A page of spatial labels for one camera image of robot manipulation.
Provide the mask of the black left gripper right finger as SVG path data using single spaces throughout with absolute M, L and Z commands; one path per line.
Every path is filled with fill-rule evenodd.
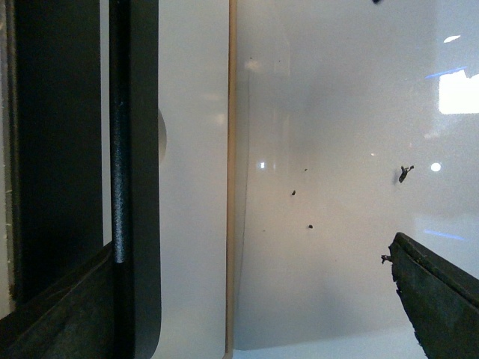
M 382 255 L 427 358 L 478 357 L 478 279 L 404 233 Z

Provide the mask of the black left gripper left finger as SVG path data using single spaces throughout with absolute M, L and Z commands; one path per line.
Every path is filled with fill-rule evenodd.
M 122 358 L 112 245 L 1 319 L 2 358 Z

